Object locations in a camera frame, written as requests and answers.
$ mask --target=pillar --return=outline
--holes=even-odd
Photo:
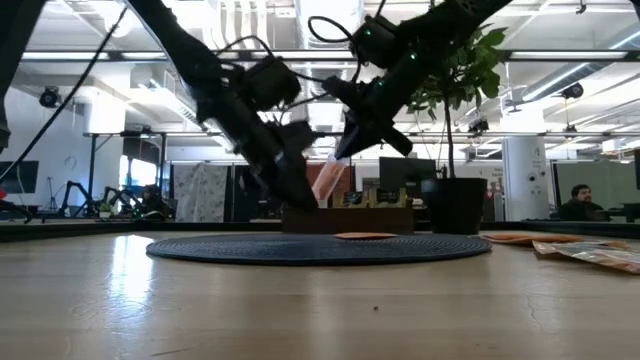
[[[506,220],[549,218],[544,138],[509,137],[502,141]]]
[[[101,77],[101,81],[114,88],[128,88],[131,71],[121,69],[117,73]],[[120,99],[103,91],[97,91],[85,108],[85,132],[120,133],[125,128],[127,107]],[[106,136],[97,139],[100,145]],[[93,193],[94,198],[101,197],[105,186],[118,188],[120,184],[120,158],[122,157],[123,138],[114,136],[95,154]]]

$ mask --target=computer monitor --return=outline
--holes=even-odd
[[[436,178],[436,162],[427,159],[380,158],[380,188],[406,188],[413,198],[422,196],[421,183]]]
[[[13,161],[0,161],[0,175],[4,174],[12,163]],[[2,180],[0,188],[3,188],[8,194],[35,193],[39,164],[38,161],[23,161]]]

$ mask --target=robotic manipulator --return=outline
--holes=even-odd
[[[350,48],[360,62],[369,62],[385,69],[386,73],[369,83],[330,77],[322,84],[328,94],[349,107],[336,157],[349,157],[382,142],[408,155],[412,143],[394,129],[394,116],[443,58],[457,50],[479,25],[510,1],[446,0],[427,14],[399,25],[379,15],[367,16],[353,34]],[[40,7],[30,19],[32,24],[29,21],[21,24],[32,26],[18,32],[24,38],[19,56],[25,50],[44,2],[22,1],[23,7],[27,3],[40,3]],[[318,134],[306,121],[287,125],[265,123],[257,114],[278,104],[293,103],[301,91],[296,74],[283,59],[267,56],[245,70],[220,59],[183,30],[162,0],[126,0],[125,3],[155,37],[180,74],[185,88],[196,101],[198,121],[215,122],[234,144],[234,152],[241,154],[250,165],[255,183],[291,207],[317,208],[302,152],[312,145]],[[14,43],[20,40],[11,36]],[[11,39],[0,39],[0,43],[7,42]],[[16,46],[20,47],[14,44],[11,54],[18,52]],[[11,65],[15,65],[15,72],[20,57],[14,56],[14,60],[15,64]],[[0,95],[4,97],[10,81],[2,76]],[[9,134],[4,108],[0,108],[0,151],[7,147]]]

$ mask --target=wooden table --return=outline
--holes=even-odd
[[[0,244],[0,359],[637,359],[640,277],[532,250],[348,268],[151,259],[144,233]]]

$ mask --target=orange object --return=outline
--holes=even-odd
[[[392,237],[396,237],[396,234],[385,234],[385,233],[342,233],[334,235],[338,239],[343,240],[382,240],[388,239]]]
[[[348,166],[349,163],[345,160],[336,160],[329,157],[311,188],[316,200],[327,200],[329,198],[342,177],[342,172]]]
[[[542,243],[569,243],[582,239],[571,235],[529,235],[529,234],[487,234],[481,238],[496,244],[532,245],[534,241]]]

